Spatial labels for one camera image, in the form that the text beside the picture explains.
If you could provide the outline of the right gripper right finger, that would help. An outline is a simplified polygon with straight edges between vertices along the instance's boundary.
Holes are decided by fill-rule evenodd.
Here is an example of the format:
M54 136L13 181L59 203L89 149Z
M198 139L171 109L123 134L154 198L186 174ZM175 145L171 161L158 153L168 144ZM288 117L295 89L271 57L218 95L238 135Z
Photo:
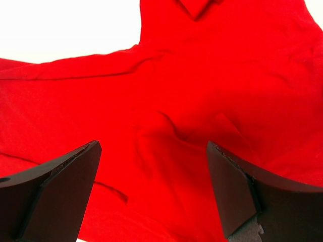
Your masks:
M322 188L293 181L209 142L209 172L228 241L322 241Z

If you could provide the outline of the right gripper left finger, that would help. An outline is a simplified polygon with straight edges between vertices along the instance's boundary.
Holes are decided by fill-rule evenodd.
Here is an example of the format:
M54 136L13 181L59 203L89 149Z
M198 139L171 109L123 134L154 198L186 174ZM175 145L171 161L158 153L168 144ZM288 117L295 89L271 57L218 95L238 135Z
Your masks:
M101 157L91 141L1 178L1 241L76 241Z

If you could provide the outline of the red t shirt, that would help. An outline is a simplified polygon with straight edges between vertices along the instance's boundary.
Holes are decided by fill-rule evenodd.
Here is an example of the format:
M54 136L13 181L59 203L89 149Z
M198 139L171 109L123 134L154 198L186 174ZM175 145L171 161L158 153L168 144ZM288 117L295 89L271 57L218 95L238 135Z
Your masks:
M322 185L322 30L304 1L141 1L107 55L1 60L1 176L102 146L86 241L224 241L206 146Z

